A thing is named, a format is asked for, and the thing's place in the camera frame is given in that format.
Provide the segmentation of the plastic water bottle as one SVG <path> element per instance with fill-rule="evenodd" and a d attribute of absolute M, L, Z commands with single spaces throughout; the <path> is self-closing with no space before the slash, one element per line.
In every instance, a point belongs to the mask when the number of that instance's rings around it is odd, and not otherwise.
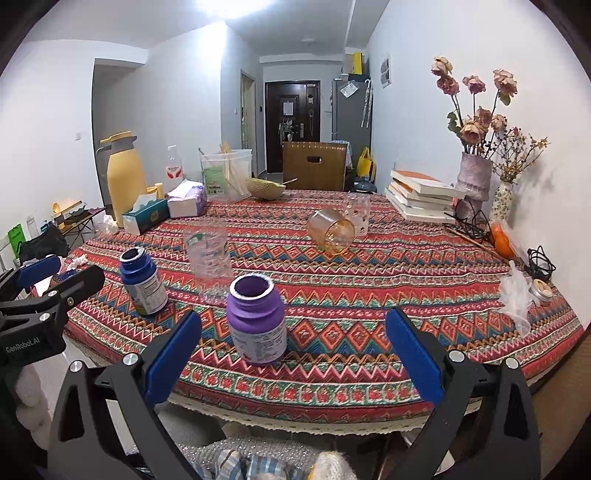
<path fill-rule="evenodd" d="M 177 146 L 167 147 L 167 160 L 165 163 L 165 190 L 170 192 L 184 179 L 182 160 L 178 154 Z"/>

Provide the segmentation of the pink ceramic vase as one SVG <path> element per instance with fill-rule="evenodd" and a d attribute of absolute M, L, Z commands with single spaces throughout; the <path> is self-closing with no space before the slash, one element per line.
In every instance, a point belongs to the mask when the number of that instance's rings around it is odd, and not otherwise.
<path fill-rule="evenodd" d="M 459 219 L 470 219 L 489 200 L 492 162 L 479 155 L 463 153 L 456 188 L 465 193 L 456 207 Z"/>

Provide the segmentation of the clear floral glass jar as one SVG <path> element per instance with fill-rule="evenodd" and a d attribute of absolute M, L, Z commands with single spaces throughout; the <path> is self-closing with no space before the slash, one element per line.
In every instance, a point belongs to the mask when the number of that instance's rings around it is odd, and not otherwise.
<path fill-rule="evenodd" d="M 356 238 L 367 236 L 370 220 L 370 195 L 349 193 L 345 201 L 344 217 L 353 224 Z"/>

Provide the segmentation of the yellow tote bag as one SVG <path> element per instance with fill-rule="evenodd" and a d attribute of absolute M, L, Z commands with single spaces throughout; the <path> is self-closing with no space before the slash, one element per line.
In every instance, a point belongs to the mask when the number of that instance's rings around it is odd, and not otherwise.
<path fill-rule="evenodd" d="M 370 178 L 372 176 L 373 166 L 374 162 L 370 156 L 370 148 L 365 147 L 362 153 L 360 153 L 358 164 L 356 164 L 356 176 Z"/>

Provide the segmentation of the yellow thermos jug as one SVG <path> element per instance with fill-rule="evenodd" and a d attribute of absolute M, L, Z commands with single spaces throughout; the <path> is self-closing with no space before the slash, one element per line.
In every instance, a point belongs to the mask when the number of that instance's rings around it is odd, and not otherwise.
<path fill-rule="evenodd" d="M 134 148 L 137 139 L 131 131 L 118 132 L 99 142 L 96 154 L 109 153 L 106 179 L 114 219 L 123 227 L 122 215 L 130 211 L 140 195 L 146 193 L 145 175 Z"/>

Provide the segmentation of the dried pink roses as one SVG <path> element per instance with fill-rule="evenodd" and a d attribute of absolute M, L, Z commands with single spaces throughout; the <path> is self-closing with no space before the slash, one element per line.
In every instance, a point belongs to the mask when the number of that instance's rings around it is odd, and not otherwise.
<path fill-rule="evenodd" d="M 453 104 L 447 115 L 448 130 L 460 140 L 464 153 L 490 160 L 508 124 L 507 117 L 498 111 L 499 105 L 511 104 L 518 94 L 518 82 L 508 70 L 495 69 L 489 88 L 478 75 L 458 81 L 453 71 L 446 57 L 433 59 L 431 73 L 437 78 L 436 85 Z"/>

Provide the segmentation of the amber glass cup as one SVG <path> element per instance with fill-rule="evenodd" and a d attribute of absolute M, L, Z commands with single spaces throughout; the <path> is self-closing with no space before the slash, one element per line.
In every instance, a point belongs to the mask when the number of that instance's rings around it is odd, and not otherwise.
<path fill-rule="evenodd" d="M 352 245 L 355 226 L 341 212 L 332 208 L 315 211 L 308 218 L 307 232 L 322 250 L 335 255 Z"/>

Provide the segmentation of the small folding side table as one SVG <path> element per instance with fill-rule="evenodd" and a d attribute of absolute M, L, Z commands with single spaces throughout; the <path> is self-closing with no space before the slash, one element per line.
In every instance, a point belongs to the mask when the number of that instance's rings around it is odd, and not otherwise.
<path fill-rule="evenodd" d="M 105 212 L 104 207 L 87 208 L 85 202 L 78 201 L 58 213 L 53 223 L 68 247 L 74 249 L 94 237 L 96 220 Z"/>

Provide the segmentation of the green yellow bowl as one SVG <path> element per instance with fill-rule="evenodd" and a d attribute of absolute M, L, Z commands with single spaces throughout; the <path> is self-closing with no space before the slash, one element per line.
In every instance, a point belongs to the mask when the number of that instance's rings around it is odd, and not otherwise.
<path fill-rule="evenodd" d="M 252 197 L 266 201 L 279 199 L 286 187 L 270 180 L 247 178 L 246 188 Z"/>

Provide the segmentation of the black bag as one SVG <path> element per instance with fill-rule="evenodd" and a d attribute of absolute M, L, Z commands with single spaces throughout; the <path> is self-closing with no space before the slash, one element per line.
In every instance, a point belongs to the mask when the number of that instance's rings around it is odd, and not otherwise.
<path fill-rule="evenodd" d="M 21 245 L 19 260 L 24 263 L 29 260 L 40 260 L 48 255 L 65 258 L 69 251 L 70 247 L 61 231 L 54 224 L 49 224 L 39 236 Z"/>

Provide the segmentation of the white purple tissue pack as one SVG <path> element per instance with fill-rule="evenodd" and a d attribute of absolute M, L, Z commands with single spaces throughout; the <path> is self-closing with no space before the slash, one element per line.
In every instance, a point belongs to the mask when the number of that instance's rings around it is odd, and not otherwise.
<path fill-rule="evenodd" d="M 167 206 L 172 219 L 201 216 L 206 204 L 204 184 L 201 182 L 185 179 L 167 194 Z"/>

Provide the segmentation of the bag of oranges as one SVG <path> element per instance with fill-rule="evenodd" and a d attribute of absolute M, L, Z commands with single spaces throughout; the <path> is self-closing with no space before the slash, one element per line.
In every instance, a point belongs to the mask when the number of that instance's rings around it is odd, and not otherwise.
<path fill-rule="evenodd" d="M 495 219 L 490 225 L 490 232 L 496 252 L 507 260 L 528 260 L 526 250 L 518 242 L 513 229 L 504 219 Z"/>

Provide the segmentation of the blue open bottle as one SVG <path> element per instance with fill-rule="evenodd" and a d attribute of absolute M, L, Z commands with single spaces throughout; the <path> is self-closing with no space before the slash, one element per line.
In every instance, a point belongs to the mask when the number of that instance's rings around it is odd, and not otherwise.
<path fill-rule="evenodd" d="M 119 271 L 136 312 L 149 317 L 163 309 L 168 301 L 165 286 L 156 265 L 143 247 L 132 247 L 119 257 Z"/>

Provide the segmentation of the stack of books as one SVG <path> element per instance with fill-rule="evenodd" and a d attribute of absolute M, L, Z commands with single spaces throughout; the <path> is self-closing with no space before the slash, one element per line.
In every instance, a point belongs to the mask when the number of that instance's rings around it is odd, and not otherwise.
<path fill-rule="evenodd" d="M 449 224 L 466 193 L 426 174 L 392 170 L 385 196 L 405 220 Z"/>

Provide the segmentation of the wooden chair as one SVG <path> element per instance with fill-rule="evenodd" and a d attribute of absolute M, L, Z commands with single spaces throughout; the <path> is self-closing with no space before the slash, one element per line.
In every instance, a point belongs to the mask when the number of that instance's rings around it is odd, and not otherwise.
<path fill-rule="evenodd" d="M 342 191 L 348 147 L 342 143 L 283 144 L 283 183 L 287 189 Z"/>

